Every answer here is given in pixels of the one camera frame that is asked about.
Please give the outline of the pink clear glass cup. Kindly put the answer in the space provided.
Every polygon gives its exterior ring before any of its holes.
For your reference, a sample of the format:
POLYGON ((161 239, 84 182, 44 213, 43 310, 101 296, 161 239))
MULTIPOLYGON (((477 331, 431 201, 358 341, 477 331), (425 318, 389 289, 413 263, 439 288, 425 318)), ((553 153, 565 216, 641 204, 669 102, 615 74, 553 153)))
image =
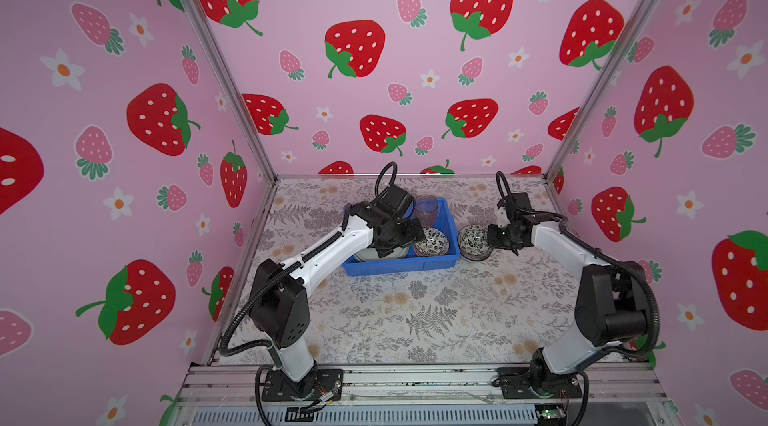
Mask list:
POLYGON ((439 200, 429 194, 421 194, 415 198, 414 216, 417 217, 424 228, 433 227, 436 224, 439 212, 439 200))

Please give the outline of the pale green flower plate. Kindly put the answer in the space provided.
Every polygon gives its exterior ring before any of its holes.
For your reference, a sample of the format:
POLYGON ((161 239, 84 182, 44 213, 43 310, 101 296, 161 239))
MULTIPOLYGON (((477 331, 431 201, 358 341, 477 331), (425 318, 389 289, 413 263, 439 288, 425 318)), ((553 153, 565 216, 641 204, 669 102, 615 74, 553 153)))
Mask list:
POLYGON ((376 248, 365 248, 354 254, 358 262, 391 261, 406 257, 408 247, 396 247, 386 255, 381 256, 376 248))

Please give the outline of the black leaf pattern bowl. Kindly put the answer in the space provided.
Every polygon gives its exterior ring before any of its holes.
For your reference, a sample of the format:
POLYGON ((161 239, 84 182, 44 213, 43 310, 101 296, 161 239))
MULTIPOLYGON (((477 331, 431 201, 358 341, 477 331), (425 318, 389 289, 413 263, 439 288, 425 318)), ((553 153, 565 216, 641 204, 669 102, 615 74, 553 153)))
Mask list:
POLYGON ((445 233, 435 227, 424 228, 425 239, 413 245, 420 257, 444 256, 448 253, 450 242, 445 233))

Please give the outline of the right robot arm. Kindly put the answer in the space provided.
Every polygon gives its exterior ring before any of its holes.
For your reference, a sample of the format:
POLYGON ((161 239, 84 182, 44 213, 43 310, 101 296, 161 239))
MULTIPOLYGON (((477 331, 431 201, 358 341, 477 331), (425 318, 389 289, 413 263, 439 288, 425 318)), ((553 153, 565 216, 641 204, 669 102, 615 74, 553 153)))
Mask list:
POLYGON ((503 385, 518 382, 540 397, 556 395, 607 355, 644 359, 653 351, 660 311, 639 264, 619 261, 589 245, 567 227, 562 215, 533 209, 525 193, 503 192, 498 206, 507 223, 488 226, 491 248, 519 253, 536 247, 578 280, 574 324, 533 354, 525 375, 507 375, 503 385))

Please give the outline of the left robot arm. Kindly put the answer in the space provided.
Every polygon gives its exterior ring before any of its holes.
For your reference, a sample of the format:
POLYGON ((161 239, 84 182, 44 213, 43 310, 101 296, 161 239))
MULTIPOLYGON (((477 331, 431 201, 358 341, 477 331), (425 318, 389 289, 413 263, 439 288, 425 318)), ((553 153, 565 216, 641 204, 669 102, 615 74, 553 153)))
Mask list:
POLYGON ((309 297, 319 284, 351 256, 364 249, 384 257, 424 238, 419 220, 409 215, 415 200, 394 184, 374 200, 348 205, 342 222, 308 249, 281 263, 262 262, 246 308, 255 325, 272 341, 272 356, 294 383, 314 375, 316 361, 304 335, 309 327, 309 297))

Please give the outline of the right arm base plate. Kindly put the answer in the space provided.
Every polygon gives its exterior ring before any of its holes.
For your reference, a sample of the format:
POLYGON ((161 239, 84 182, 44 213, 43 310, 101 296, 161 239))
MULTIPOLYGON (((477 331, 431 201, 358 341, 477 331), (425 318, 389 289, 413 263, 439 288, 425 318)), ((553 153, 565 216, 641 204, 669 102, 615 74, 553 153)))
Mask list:
POLYGON ((502 367, 491 380, 505 399, 581 399, 582 389, 575 375, 555 375, 533 367, 502 367))

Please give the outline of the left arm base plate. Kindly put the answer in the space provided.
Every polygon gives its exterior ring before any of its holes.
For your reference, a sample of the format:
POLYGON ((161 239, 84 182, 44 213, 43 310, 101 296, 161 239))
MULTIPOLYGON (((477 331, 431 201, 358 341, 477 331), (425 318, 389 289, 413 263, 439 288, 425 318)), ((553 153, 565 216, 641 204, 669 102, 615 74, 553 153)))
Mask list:
POLYGON ((299 381, 291 380, 282 370, 269 370, 260 384, 260 399, 267 402, 336 401, 341 398, 344 370, 314 368, 299 381))

